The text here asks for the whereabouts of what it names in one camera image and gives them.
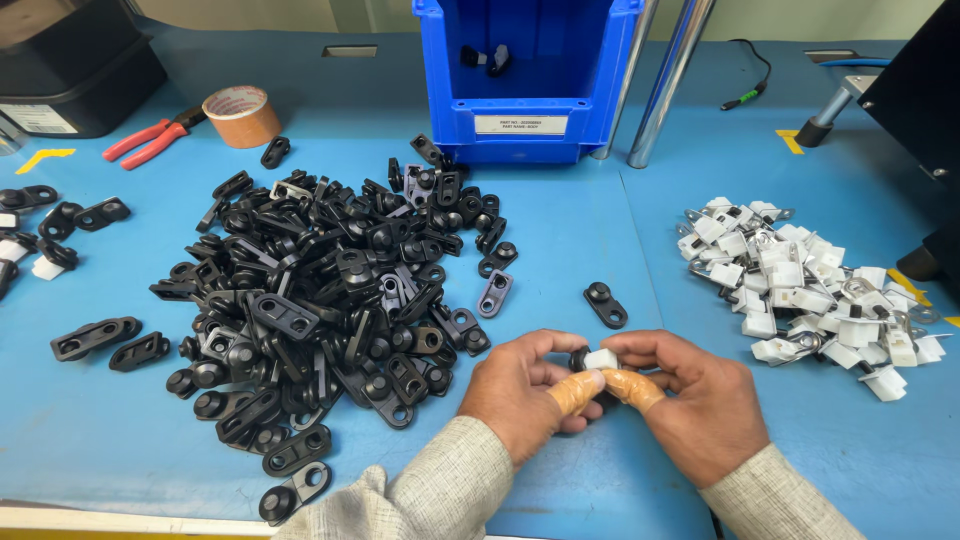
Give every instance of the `pile of white plastic parts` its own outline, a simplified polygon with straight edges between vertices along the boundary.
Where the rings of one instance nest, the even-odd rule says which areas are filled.
[[[804,356],[825,358],[863,371],[865,382],[884,402],[906,395],[896,368],[940,361],[946,354],[935,335],[911,327],[911,318],[930,323],[936,311],[921,306],[886,270],[843,265],[845,248],[815,231],[784,224],[793,209],[762,201],[738,206],[717,197],[697,210],[684,210],[677,242],[688,269],[717,283],[719,296],[743,315],[745,335],[758,337],[751,349],[771,367]],[[789,330],[777,320],[789,320]]]

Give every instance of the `black cable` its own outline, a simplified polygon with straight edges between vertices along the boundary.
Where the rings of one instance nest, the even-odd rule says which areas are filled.
[[[774,66],[770,65],[770,62],[768,62],[767,59],[763,58],[763,57],[756,51],[756,48],[754,47],[753,42],[750,41],[749,39],[737,38],[737,39],[730,39],[730,41],[742,41],[742,42],[750,45],[750,50],[754,52],[754,56],[757,57],[757,58],[758,58],[760,61],[762,61],[763,63],[767,64],[767,75],[763,78],[762,81],[760,81],[759,83],[756,84],[756,86],[754,86],[754,89],[753,89],[753,90],[750,90],[749,92],[747,92],[747,93],[743,94],[742,96],[740,96],[740,99],[735,99],[735,100],[733,100],[733,101],[728,101],[727,103],[721,105],[721,106],[720,106],[720,110],[730,110],[730,109],[733,109],[733,108],[735,108],[735,107],[739,107],[740,104],[744,103],[744,102],[747,101],[748,99],[753,98],[753,97],[756,97],[756,96],[762,94],[762,93],[763,93],[763,90],[767,89],[767,79],[770,78],[770,72],[774,70]]]

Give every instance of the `person's left hand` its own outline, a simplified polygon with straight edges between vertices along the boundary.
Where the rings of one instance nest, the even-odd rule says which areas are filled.
[[[558,430],[583,431],[587,419],[603,414],[603,407],[591,401],[579,415],[564,416],[557,401],[545,392],[570,375],[570,370],[543,356],[572,353],[586,345],[587,339],[582,336],[555,330],[532,331],[497,345],[473,369],[457,414],[486,424],[506,447],[514,470],[518,470]],[[599,392],[604,381],[596,373]]]

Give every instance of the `part number label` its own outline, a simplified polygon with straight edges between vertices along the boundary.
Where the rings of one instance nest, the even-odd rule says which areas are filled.
[[[499,116],[476,115],[473,117],[478,135],[564,135],[566,116]]]
[[[0,105],[23,131],[35,134],[74,134],[77,129],[49,105]]]

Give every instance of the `red plier handle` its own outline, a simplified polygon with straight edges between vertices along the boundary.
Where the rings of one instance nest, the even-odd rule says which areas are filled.
[[[170,123],[170,120],[163,118],[162,120],[160,120],[160,123],[156,124],[155,126],[151,126],[145,130],[141,130],[139,132],[136,132],[133,135],[129,135],[127,137],[120,139],[119,141],[117,141],[116,144],[107,148],[107,150],[104,151],[103,153],[104,160],[114,161],[120,156],[123,156],[124,154],[128,153],[130,150],[136,148],[137,146],[140,146],[144,142],[147,142],[148,140],[153,140],[159,137],[160,134],[166,131],[167,124],[169,123]]]
[[[127,169],[135,169],[143,163],[151,160],[154,156],[163,152],[163,149],[170,146],[170,143],[177,140],[178,138],[188,135],[186,128],[184,128],[180,122],[174,122],[170,124],[170,127],[167,128],[162,134],[160,134],[154,142],[151,142],[147,146],[144,146],[140,149],[139,152],[133,154],[129,158],[126,158],[123,161],[120,161],[120,166]]]

